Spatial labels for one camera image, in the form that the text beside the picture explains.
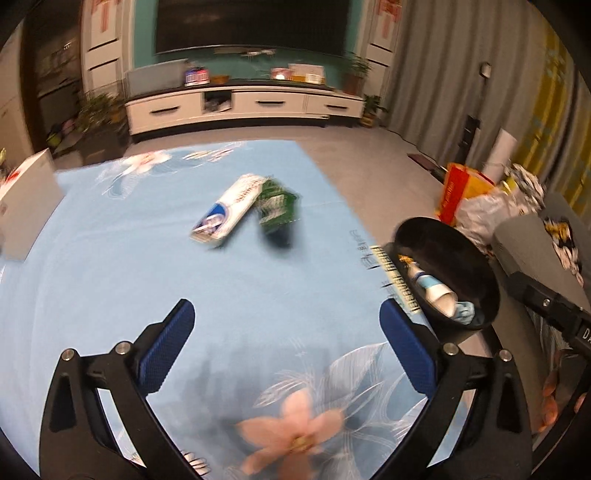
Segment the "right hand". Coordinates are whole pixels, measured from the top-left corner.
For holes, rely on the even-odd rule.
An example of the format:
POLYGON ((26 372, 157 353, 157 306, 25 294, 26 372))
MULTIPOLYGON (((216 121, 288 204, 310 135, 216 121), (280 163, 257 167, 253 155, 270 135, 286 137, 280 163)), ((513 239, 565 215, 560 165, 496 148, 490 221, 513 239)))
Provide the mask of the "right hand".
POLYGON ((554 368, 547 376, 542 389, 539 433, 556 423, 560 412, 572 397, 580 376, 579 360, 579 356, 572 349, 556 352, 554 368))

